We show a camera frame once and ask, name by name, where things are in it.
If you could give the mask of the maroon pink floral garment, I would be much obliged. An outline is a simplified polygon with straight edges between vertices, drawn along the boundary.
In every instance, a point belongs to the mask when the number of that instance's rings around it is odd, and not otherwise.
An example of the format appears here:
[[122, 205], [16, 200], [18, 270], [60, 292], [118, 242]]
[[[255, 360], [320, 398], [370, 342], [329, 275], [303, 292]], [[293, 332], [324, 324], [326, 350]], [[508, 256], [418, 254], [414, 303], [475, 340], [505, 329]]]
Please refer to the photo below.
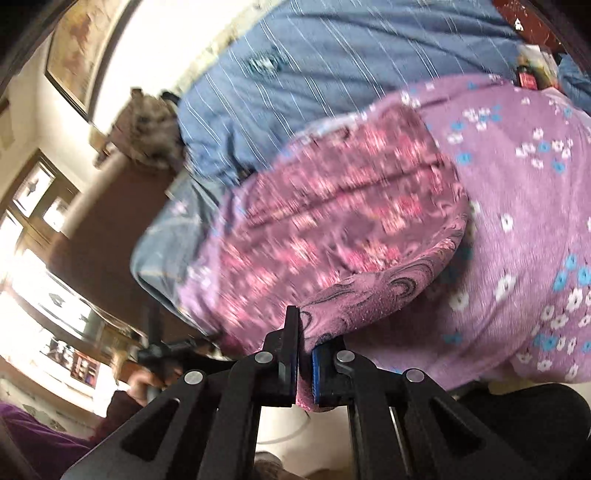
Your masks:
[[436, 278], [467, 225], [454, 165], [415, 110], [384, 100], [311, 126], [228, 191], [177, 289], [179, 309], [239, 357], [297, 307], [297, 404], [311, 410], [319, 344], [344, 337], [394, 371], [439, 354], [454, 324]]

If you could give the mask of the grey star pattern pillow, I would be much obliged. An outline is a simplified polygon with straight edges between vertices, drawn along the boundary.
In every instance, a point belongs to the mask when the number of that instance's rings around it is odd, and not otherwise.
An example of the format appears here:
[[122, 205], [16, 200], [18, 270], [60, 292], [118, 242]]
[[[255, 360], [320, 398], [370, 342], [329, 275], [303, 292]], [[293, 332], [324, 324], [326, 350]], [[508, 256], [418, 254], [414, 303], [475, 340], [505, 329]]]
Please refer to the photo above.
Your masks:
[[165, 190], [165, 203], [137, 241], [130, 272], [151, 297], [177, 318], [188, 318], [180, 309], [177, 288], [186, 280], [187, 268], [207, 235], [226, 186], [218, 180], [179, 174]]

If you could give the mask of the brown wooden headboard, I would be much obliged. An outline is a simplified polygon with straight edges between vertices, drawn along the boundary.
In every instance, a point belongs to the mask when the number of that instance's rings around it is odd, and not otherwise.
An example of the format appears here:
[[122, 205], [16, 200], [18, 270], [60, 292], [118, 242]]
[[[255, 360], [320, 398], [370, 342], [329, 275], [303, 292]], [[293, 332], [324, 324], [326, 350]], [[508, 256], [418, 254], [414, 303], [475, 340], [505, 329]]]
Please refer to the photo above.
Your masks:
[[[133, 278], [131, 255], [176, 177], [141, 169], [120, 152], [110, 155], [69, 207], [47, 261], [48, 271], [99, 313], [141, 333], [144, 305], [156, 300]], [[160, 311], [163, 340], [197, 336], [197, 329], [161, 304]]]

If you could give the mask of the purple floral bed sheet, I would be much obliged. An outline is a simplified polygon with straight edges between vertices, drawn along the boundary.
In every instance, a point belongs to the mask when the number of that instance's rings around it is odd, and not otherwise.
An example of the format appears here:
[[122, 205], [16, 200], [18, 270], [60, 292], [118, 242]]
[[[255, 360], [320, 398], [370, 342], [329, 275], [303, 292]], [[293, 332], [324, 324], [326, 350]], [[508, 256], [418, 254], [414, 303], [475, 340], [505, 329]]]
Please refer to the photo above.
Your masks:
[[590, 119], [563, 95], [493, 74], [394, 91], [455, 164], [468, 226], [408, 306], [346, 335], [377, 366], [442, 387], [590, 379]]

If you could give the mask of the camouflage floral cloth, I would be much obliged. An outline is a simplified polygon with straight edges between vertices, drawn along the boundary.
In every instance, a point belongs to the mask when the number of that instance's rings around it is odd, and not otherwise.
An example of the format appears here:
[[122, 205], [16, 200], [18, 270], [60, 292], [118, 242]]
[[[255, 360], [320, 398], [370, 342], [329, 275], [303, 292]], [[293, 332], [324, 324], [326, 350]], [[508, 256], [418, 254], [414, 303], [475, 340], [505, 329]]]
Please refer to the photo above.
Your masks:
[[132, 88], [111, 127], [109, 142], [147, 168], [179, 173], [184, 167], [176, 103], [166, 95], [156, 97]]

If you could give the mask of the blue plaid quilt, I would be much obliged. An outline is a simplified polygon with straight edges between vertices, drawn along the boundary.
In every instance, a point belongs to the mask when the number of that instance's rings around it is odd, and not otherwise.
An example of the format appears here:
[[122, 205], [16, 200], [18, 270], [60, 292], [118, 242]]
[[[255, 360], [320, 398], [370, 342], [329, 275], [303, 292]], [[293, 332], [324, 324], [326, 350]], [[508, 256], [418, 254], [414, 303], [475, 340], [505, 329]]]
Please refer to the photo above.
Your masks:
[[490, 1], [285, 1], [183, 95], [187, 167], [238, 183], [311, 122], [446, 75], [511, 77], [520, 42]]

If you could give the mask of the small dark red-label bottle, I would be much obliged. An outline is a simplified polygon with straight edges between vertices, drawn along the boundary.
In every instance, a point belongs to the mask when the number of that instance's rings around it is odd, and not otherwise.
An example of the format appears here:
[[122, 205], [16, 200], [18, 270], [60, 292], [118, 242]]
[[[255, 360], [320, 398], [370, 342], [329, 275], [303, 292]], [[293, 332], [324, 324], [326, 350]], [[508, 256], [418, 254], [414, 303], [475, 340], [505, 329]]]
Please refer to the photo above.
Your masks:
[[535, 72], [530, 66], [527, 58], [523, 55], [520, 55], [517, 59], [516, 80], [518, 86], [522, 89], [533, 91], [539, 89]]

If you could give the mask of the blue denim garment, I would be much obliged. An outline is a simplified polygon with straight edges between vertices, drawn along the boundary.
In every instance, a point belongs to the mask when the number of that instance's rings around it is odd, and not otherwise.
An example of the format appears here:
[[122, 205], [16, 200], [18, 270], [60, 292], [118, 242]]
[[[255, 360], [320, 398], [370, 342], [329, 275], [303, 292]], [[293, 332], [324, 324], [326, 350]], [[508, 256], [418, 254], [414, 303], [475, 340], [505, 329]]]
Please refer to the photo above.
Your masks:
[[568, 54], [560, 56], [558, 79], [563, 92], [572, 103], [587, 114], [591, 112], [591, 81]]

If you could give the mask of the dark red plastic bag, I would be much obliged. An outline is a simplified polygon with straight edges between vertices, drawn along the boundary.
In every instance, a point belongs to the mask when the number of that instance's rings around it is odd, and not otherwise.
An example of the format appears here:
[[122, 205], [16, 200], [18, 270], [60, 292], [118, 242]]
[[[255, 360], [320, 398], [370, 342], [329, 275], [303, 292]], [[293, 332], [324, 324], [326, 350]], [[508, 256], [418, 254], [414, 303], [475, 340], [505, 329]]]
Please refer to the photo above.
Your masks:
[[539, 16], [521, 1], [493, 0], [493, 5], [514, 30], [528, 43], [558, 49], [561, 42]]

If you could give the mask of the framed wall picture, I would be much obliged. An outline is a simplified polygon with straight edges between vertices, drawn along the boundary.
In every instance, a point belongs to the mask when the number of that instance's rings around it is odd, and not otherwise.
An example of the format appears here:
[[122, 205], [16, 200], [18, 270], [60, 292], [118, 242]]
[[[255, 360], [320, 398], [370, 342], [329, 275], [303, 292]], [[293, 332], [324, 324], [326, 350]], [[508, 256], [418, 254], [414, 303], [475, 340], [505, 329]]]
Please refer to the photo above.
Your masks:
[[106, 66], [136, 1], [76, 1], [57, 23], [45, 77], [86, 121], [92, 119]]

